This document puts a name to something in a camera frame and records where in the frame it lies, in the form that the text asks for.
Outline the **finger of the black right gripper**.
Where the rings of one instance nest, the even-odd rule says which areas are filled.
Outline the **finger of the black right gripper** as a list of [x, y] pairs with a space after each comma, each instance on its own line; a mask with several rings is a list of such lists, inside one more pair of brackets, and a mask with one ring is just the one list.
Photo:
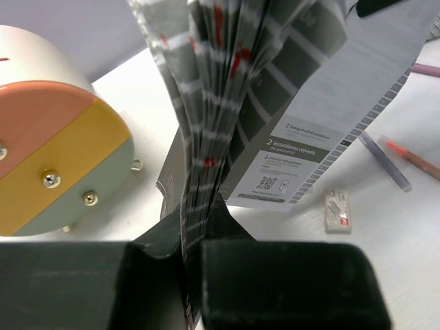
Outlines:
[[359, 17], [367, 17], [392, 5], [392, 0], [359, 0], [355, 9]]

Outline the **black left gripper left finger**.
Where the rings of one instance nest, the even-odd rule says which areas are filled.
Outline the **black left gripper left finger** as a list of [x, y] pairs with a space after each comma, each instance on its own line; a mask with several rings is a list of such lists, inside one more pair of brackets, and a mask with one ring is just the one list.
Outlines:
[[1, 245], [2, 329], [181, 329], [179, 214], [134, 241]]

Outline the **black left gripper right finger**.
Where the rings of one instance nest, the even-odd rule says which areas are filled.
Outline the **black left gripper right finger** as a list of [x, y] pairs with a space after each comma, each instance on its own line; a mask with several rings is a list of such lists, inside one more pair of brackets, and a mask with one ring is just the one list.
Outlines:
[[217, 198], [201, 244], [206, 329], [390, 329], [375, 272], [346, 243], [257, 241]]

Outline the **grey white manual booklet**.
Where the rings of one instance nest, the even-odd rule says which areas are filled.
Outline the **grey white manual booklet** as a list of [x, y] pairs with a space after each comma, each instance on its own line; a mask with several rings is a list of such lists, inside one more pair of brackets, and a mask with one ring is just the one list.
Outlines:
[[175, 178], [188, 324], [215, 198], [288, 211], [420, 53], [438, 1], [131, 1], [179, 122]]

